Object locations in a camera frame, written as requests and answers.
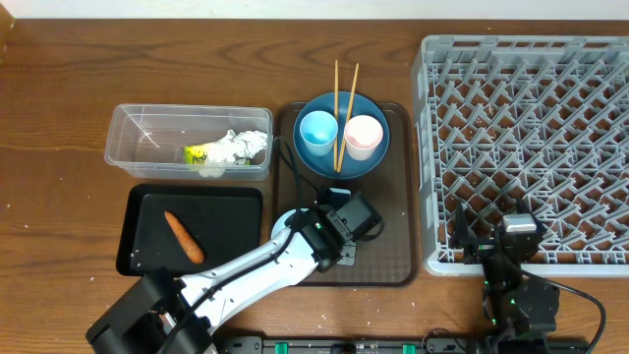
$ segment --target plastic bin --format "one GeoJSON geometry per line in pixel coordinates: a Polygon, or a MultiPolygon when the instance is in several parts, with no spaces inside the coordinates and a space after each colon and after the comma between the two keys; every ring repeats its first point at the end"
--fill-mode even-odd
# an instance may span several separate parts
{"type": "Polygon", "coordinates": [[[121,104],[114,110],[105,161],[141,178],[259,181],[268,176],[272,122],[265,108],[121,104]],[[215,142],[230,129],[267,133],[266,150],[246,166],[184,163],[184,147],[215,142]],[[203,169],[213,173],[203,177],[203,169]]]}
{"type": "Polygon", "coordinates": [[[523,198],[547,226],[524,269],[629,276],[629,37],[434,35],[412,77],[428,272],[483,273],[457,203],[482,236],[523,198]]]}

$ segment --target blue cup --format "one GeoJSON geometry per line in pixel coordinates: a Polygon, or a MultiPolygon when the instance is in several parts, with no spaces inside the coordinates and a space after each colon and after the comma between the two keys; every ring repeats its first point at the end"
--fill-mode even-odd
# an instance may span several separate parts
{"type": "Polygon", "coordinates": [[[314,111],[304,117],[299,130],[308,151],[314,156],[325,156],[334,147],[338,122],[327,112],[314,111]]]}

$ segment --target dark serving tray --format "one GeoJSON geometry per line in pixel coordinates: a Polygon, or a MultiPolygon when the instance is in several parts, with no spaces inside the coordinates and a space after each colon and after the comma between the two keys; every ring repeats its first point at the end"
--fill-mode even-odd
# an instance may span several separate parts
{"type": "MultiPolygon", "coordinates": [[[[279,115],[277,135],[291,142],[294,150],[293,126],[305,103],[291,103],[279,115]]],[[[354,265],[336,265],[326,273],[315,272],[301,285],[307,286],[402,286],[417,275],[418,235],[415,227],[416,211],[413,196],[413,150],[411,120],[404,107],[395,103],[378,105],[389,124],[390,145],[384,160],[367,175],[349,181],[326,179],[310,170],[295,153],[299,172],[315,185],[362,192],[386,222],[377,239],[359,242],[354,265]]],[[[273,186],[273,220],[295,208],[293,172],[276,158],[273,186]]],[[[304,204],[310,206],[315,192],[306,184],[302,188],[304,204]]]]}
{"type": "Polygon", "coordinates": [[[165,266],[181,276],[224,265],[258,246],[261,212],[255,188],[138,185],[129,193],[116,269],[133,276],[165,266]],[[198,242],[202,264],[188,259],[164,211],[198,242]]]}

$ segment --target white wall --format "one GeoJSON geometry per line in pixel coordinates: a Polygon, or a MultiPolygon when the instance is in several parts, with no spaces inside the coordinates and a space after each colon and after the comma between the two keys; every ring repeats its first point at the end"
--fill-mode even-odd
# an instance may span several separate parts
{"type": "Polygon", "coordinates": [[[24,18],[629,20],[627,0],[0,0],[24,18]]]}

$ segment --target orange carrot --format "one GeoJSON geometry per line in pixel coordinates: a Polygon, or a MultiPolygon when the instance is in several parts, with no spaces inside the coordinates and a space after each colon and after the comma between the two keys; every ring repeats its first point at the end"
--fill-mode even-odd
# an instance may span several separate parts
{"type": "Polygon", "coordinates": [[[177,216],[173,215],[173,213],[169,211],[165,211],[164,214],[166,215],[166,221],[168,221],[170,228],[173,229],[179,244],[184,249],[186,255],[188,255],[190,261],[196,265],[203,263],[203,260],[205,259],[203,251],[200,249],[199,245],[197,245],[197,242],[195,242],[195,240],[190,236],[188,231],[186,231],[184,225],[179,222],[177,216]]]}

